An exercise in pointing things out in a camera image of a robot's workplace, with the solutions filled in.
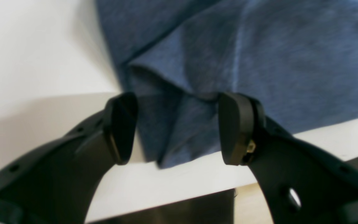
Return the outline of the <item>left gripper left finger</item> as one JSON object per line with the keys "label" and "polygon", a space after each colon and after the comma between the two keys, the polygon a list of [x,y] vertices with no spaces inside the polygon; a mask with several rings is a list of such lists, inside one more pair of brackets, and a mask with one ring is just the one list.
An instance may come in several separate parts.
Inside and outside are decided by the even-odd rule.
{"label": "left gripper left finger", "polygon": [[138,101],[108,100],[66,135],[0,170],[0,223],[83,224],[103,176],[131,157]]}

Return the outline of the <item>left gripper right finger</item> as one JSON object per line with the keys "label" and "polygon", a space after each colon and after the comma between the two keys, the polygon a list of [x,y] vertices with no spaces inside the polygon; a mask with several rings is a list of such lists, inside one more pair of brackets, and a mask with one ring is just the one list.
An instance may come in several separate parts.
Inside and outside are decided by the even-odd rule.
{"label": "left gripper right finger", "polygon": [[242,94],[220,93],[218,125],[224,163],[249,167],[275,224],[358,224],[358,158],[295,138]]}

